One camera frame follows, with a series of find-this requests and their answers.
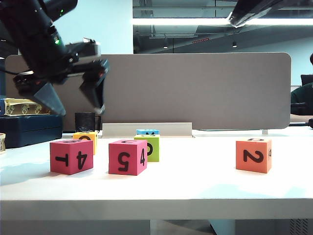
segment black cup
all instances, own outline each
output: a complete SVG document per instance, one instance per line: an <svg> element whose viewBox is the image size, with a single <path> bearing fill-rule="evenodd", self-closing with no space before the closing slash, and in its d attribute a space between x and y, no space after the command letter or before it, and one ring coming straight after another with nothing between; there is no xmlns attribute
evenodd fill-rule
<svg viewBox="0 0 313 235"><path fill-rule="evenodd" d="M95 113L75 113L76 132L100 130L100 125L101 125L101 116L96 116Z"/></svg>

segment fluorescent light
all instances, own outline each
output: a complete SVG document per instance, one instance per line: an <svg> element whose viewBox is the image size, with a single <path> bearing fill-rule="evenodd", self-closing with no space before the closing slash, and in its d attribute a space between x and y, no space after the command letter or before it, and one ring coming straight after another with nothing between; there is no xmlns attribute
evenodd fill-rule
<svg viewBox="0 0 313 235"><path fill-rule="evenodd" d="M229 25L227 18L133 18L133 25ZM313 19L252 19L246 25L313 25Z"/></svg>
<svg viewBox="0 0 313 235"><path fill-rule="evenodd" d="M313 25L313 19L252 19L247 25Z"/></svg>
<svg viewBox="0 0 313 235"><path fill-rule="evenodd" d="M227 25L226 18L133 18L133 25Z"/></svg>

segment foam cube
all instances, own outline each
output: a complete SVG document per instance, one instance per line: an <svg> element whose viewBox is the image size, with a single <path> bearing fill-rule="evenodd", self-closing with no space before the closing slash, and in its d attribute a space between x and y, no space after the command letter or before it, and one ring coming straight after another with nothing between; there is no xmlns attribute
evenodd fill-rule
<svg viewBox="0 0 313 235"><path fill-rule="evenodd" d="M160 131L156 129L137 129L137 135L159 135Z"/></svg>
<svg viewBox="0 0 313 235"><path fill-rule="evenodd" d="M88 140L50 143L50 171L72 175L93 168L93 146Z"/></svg>
<svg viewBox="0 0 313 235"><path fill-rule="evenodd" d="M73 139L93 141L93 154L97 153L97 140L98 140L98 133L97 132L95 132L95 131L76 132L73 134Z"/></svg>
<svg viewBox="0 0 313 235"><path fill-rule="evenodd" d="M147 141L109 143L109 174L138 175L147 168Z"/></svg>
<svg viewBox="0 0 313 235"><path fill-rule="evenodd" d="M268 173L271 166L271 140L251 138L236 141L236 169Z"/></svg>
<svg viewBox="0 0 313 235"><path fill-rule="evenodd" d="M147 156L149 162L159 162L160 135L136 135L134 140L146 140L148 142Z"/></svg>

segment floor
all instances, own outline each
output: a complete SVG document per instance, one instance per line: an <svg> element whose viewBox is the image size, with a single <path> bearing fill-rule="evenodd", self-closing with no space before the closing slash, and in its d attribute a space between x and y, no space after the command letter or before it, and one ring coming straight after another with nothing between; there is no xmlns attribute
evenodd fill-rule
<svg viewBox="0 0 313 235"><path fill-rule="evenodd" d="M214 235L208 220L151 220L150 235Z"/></svg>

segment dark blue box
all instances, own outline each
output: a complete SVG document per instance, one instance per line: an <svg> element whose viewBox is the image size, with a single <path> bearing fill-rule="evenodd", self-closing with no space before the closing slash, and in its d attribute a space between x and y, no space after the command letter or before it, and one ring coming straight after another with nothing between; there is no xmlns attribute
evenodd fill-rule
<svg viewBox="0 0 313 235"><path fill-rule="evenodd" d="M1 116L0 132L5 147L17 148L62 137L63 120L59 115Z"/></svg>

